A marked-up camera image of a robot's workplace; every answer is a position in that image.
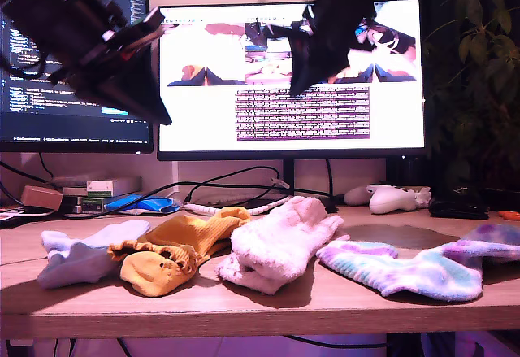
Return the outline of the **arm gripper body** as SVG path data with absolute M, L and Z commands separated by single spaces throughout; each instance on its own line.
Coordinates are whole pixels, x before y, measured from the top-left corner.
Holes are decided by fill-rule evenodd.
M 24 0 L 24 35 L 38 59 L 24 78 L 45 77 L 72 85 L 78 74 L 94 81 L 120 74 L 121 49 L 134 36 L 163 34 L 164 16 L 154 8 L 131 22 L 115 0 Z

